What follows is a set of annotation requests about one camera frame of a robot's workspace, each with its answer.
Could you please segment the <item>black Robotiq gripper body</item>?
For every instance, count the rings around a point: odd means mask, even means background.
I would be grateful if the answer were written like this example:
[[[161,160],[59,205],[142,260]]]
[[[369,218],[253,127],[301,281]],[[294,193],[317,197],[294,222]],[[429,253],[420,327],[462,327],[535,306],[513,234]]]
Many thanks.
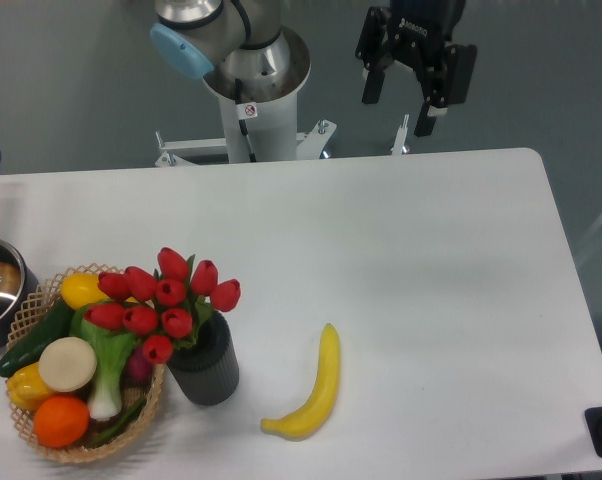
[[[455,69],[459,47],[452,43],[452,32],[460,21],[465,1],[390,1],[381,9],[386,28],[380,69],[395,62],[414,70],[410,55],[414,46],[425,69],[446,72],[448,62]]]

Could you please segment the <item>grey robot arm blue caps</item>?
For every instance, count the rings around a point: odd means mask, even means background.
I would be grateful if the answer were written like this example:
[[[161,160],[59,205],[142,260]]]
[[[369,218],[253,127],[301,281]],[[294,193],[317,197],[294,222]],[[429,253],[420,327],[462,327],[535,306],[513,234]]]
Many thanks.
[[[462,1],[392,1],[369,7],[355,49],[362,62],[362,101],[378,102],[385,71],[412,70],[423,104],[414,133],[432,133],[435,117],[465,102],[477,58],[474,45],[452,41]],[[310,70],[307,47],[281,23],[278,1],[158,1],[152,43],[182,75],[205,81],[234,103],[265,103],[296,90]]]

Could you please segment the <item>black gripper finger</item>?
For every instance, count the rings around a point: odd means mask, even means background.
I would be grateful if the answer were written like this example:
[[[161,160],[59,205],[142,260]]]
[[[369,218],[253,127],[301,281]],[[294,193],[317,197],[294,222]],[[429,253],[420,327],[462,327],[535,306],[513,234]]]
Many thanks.
[[[382,7],[370,7],[367,11],[355,56],[364,67],[365,85],[362,94],[364,104],[379,101],[385,80],[385,70],[393,63],[387,27],[390,11]]]
[[[418,47],[413,48],[413,70],[424,97],[415,136],[431,135],[436,119],[443,116],[450,105],[466,101],[476,59],[477,46],[474,44],[447,45],[439,58],[430,63]]]

